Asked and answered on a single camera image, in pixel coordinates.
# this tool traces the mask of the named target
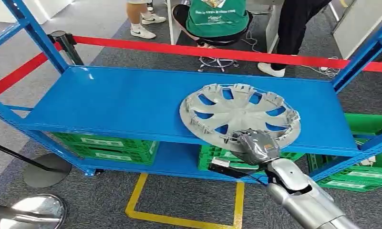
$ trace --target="green plastic crate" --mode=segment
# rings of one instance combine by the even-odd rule
[[[382,183],[382,168],[371,166],[351,166],[337,174],[335,177],[351,178],[353,180],[372,180]]]
[[[317,184],[320,187],[339,188],[356,192],[367,192],[382,187],[382,183],[359,180],[345,180],[343,177],[336,177],[334,175],[318,181]]]
[[[119,137],[106,137],[97,135],[81,135],[53,132],[58,139],[66,145],[80,144],[89,146],[111,146],[123,148],[125,150],[145,152],[148,151],[153,144],[153,141],[135,140]]]
[[[301,153],[282,152],[281,157],[295,161],[301,158],[303,155],[304,154]],[[251,166],[238,159],[230,151],[216,146],[201,146],[198,169],[207,170],[209,164],[212,162],[213,157],[219,157],[220,159],[230,161],[230,166],[234,168],[258,169],[258,166]]]
[[[353,134],[379,135],[382,133],[382,115],[345,114]]]
[[[330,156],[308,154],[309,171],[320,168],[323,164],[330,162]],[[342,177],[345,180],[382,183],[382,154],[376,156],[376,163],[373,166],[355,165],[342,170],[334,177]]]
[[[143,165],[152,165],[159,142],[153,142],[145,152],[122,149],[112,146],[89,146],[82,144],[67,145],[73,152],[84,158],[107,159],[114,161],[124,161]]]

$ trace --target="black pants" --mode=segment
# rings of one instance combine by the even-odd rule
[[[306,23],[331,0],[285,0],[283,3],[278,35],[277,54],[297,55],[306,32]],[[285,64],[273,63],[272,69],[281,70]]]

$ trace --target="red barrier rope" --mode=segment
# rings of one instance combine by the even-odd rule
[[[58,51],[62,49],[59,43],[55,43],[55,47]],[[45,63],[47,60],[48,58],[45,56],[45,54],[39,53],[34,58],[23,64],[21,67],[17,68],[6,77],[2,78],[0,80],[0,94],[12,87],[18,81],[22,80],[25,76]]]
[[[307,65],[315,67],[344,68],[345,65],[349,62],[346,60],[327,59],[321,57],[292,56],[224,49],[202,49],[183,45],[173,46],[170,44],[123,41],[95,37],[74,36],[74,40],[77,43],[82,44],[100,45],[121,49],[133,49],[190,56],[210,56],[242,61]],[[365,67],[364,71],[382,72],[382,62],[371,62]]]

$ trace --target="stanchion base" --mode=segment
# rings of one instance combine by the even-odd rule
[[[49,187],[61,182],[72,169],[72,165],[55,154],[46,154],[34,161],[58,171],[45,171],[33,165],[27,165],[24,181],[31,187]]]
[[[58,229],[66,220],[67,207],[64,201],[50,194],[38,194],[25,198],[11,208],[38,214],[52,215],[58,222],[23,223],[11,219],[1,219],[0,229]]]

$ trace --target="white sneaker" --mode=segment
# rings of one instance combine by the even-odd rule
[[[271,68],[271,64],[270,63],[258,63],[257,67],[262,72],[265,72],[265,73],[270,74],[270,75],[275,76],[275,77],[283,77],[283,76],[285,76],[285,69],[282,69],[282,70],[273,70]]]
[[[142,19],[143,25],[153,24],[153,23],[162,23],[166,21],[167,19],[165,17],[157,16],[156,14],[152,13],[152,17],[148,19]]]
[[[141,38],[145,38],[145,39],[152,39],[155,37],[154,33],[145,29],[143,26],[137,30],[130,28],[130,34],[135,36],[135,37],[141,37]]]

